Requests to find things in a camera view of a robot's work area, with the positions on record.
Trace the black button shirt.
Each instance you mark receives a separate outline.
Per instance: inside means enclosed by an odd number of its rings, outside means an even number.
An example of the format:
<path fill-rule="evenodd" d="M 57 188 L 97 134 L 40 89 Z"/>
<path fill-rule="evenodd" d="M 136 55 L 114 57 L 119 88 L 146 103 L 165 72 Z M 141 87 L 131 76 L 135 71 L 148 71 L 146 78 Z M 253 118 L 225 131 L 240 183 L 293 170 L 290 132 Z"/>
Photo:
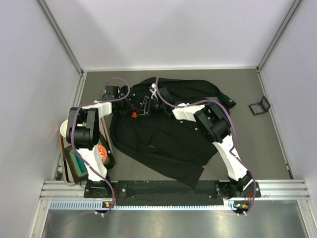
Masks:
<path fill-rule="evenodd" d="M 113 145 L 122 153 L 153 169 L 195 187 L 209 159 L 217 153 L 197 125 L 192 121 L 179 121 L 172 113 L 158 113 L 131 117 L 145 96 L 151 96 L 151 77 L 130 88 L 127 99 L 130 112 L 116 111 L 112 115 L 110 136 Z"/>

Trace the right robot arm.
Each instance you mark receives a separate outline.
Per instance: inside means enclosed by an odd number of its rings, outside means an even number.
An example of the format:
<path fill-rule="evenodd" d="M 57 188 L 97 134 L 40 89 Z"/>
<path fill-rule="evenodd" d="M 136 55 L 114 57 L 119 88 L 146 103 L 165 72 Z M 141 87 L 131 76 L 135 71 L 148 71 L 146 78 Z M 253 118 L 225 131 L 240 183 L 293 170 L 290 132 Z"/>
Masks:
<path fill-rule="evenodd" d="M 228 172 L 228 182 L 217 182 L 215 187 L 218 195 L 225 199 L 248 195 L 253 199 L 257 185 L 252 173 L 242 164 L 235 149 L 233 123 L 228 112 L 220 103 L 207 101 L 200 105 L 172 105 L 158 98 L 146 96 L 134 116 L 148 116 L 150 112 L 172 112 L 176 120 L 193 121 L 203 136 L 211 142 L 223 159 Z"/>

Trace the orange maple leaf brooch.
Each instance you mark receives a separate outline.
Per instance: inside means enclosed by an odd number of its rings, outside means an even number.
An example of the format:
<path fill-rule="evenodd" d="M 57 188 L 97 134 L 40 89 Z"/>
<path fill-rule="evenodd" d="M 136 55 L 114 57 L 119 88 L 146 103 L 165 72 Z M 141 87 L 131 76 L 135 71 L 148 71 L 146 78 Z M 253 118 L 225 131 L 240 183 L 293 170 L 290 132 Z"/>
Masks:
<path fill-rule="evenodd" d="M 137 112 L 133 112 L 132 115 L 131 115 L 131 117 L 137 118 L 137 117 L 138 117 Z"/>

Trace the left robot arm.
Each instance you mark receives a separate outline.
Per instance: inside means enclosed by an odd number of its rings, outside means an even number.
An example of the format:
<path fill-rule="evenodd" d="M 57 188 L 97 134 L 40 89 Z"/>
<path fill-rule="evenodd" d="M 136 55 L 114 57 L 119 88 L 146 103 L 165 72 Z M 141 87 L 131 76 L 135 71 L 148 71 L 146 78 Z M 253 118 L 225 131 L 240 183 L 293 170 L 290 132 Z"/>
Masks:
<path fill-rule="evenodd" d="M 105 188 L 113 191 L 106 167 L 98 150 L 100 139 L 99 120 L 113 113 L 113 104 L 125 100 L 130 94 L 120 92 L 119 87 L 107 86 L 106 99 L 82 104 L 69 110 L 65 138 L 75 155 L 85 164 L 88 171 L 88 188 Z"/>

